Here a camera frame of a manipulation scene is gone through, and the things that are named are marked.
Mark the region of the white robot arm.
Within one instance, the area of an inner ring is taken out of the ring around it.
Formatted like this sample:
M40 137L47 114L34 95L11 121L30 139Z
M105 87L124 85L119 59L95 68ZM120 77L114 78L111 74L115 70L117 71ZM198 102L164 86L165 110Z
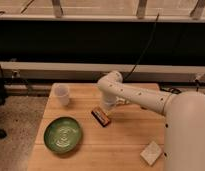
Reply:
M124 98L165 117L164 171L205 171L205 94L179 94L133 87L123 83L120 72L101 77L97 86L101 104L109 109Z

